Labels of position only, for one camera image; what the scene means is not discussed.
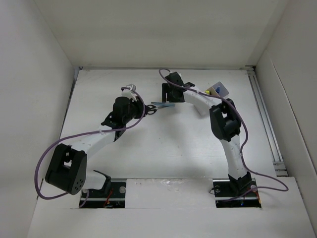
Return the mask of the black handled scissors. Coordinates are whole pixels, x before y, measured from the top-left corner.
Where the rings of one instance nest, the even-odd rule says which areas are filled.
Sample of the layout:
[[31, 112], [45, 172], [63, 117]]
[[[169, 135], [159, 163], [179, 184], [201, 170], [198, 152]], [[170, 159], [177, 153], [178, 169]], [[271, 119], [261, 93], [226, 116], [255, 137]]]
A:
[[146, 115], [153, 115], [155, 114], [159, 109], [156, 109], [153, 105], [148, 104], [146, 105]]

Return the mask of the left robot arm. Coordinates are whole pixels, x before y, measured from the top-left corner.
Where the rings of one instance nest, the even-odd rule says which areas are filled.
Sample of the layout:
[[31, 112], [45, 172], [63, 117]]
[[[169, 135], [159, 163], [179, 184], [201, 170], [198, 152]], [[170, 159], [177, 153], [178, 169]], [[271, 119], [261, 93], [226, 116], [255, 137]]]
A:
[[83, 133], [81, 139], [70, 145], [59, 142], [51, 158], [45, 181], [67, 194], [76, 195], [81, 190], [93, 190], [98, 196], [110, 192], [110, 176], [87, 170], [88, 160], [107, 145], [117, 141], [130, 127], [128, 123], [141, 120], [146, 106], [141, 97], [118, 97], [101, 126], [94, 133]]

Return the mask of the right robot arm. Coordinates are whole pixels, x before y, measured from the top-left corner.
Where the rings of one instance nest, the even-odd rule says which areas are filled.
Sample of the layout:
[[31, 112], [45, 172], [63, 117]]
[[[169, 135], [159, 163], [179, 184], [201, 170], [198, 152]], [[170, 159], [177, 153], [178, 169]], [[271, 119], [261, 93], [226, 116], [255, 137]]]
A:
[[235, 105], [231, 99], [216, 103], [213, 96], [199, 90], [195, 84], [184, 83], [178, 72], [168, 71], [162, 78], [162, 100], [164, 102], [186, 102], [195, 106], [199, 114], [209, 114], [211, 131], [220, 140], [228, 163], [229, 189], [234, 196], [241, 195], [251, 184], [251, 174], [241, 158], [240, 127]]

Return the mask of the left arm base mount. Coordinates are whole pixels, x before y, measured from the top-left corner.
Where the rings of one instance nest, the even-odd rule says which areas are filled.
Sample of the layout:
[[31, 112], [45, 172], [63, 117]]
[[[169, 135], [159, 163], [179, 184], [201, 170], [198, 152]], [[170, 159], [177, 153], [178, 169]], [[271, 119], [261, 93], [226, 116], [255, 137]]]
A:
[[79, 208], [124, 208], [126, 182], [125, 178], [111, 178], [100, 171], [88, 172], [81, 191]]

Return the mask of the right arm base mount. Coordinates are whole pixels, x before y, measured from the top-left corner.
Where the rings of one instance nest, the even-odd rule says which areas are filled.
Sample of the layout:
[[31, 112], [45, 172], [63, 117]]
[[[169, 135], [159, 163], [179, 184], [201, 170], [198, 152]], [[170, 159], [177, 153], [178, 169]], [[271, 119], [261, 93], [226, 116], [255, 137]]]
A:
[[229, 179], [213, 179], [213, 188], [210, 194], [214, 195], [216, 208], [261, 208], [261, 200], [257, 191], [250, 191], [252, 186], [256, 186], [253, 178], [251, 183], [241, 191], [234, 191], [230, 186]]

